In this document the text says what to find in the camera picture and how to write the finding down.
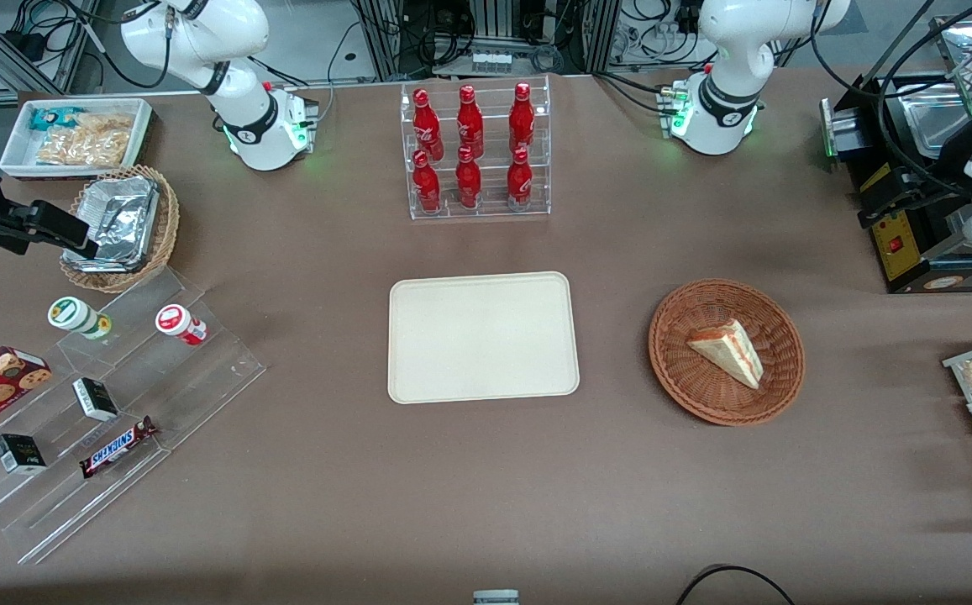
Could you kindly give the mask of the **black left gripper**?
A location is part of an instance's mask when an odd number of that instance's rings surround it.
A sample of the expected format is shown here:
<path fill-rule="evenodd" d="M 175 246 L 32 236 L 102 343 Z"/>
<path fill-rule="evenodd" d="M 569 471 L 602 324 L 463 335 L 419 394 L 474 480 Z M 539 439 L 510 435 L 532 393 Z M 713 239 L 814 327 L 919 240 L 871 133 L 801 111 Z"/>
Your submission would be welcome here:
<path fill-rule="evenodd" d="M 861 229 L 872 229 L 880 221 L 896 218 L 905 212 L 922 209 L 941 202 L 972 203 L 972 177 L 966 176 L 962 166 L 933 167 L 928 172 L 943 185 L 923 179 L 905 167 L 894 167 L 900 188 L 867 188 L 859 192 Z"/>

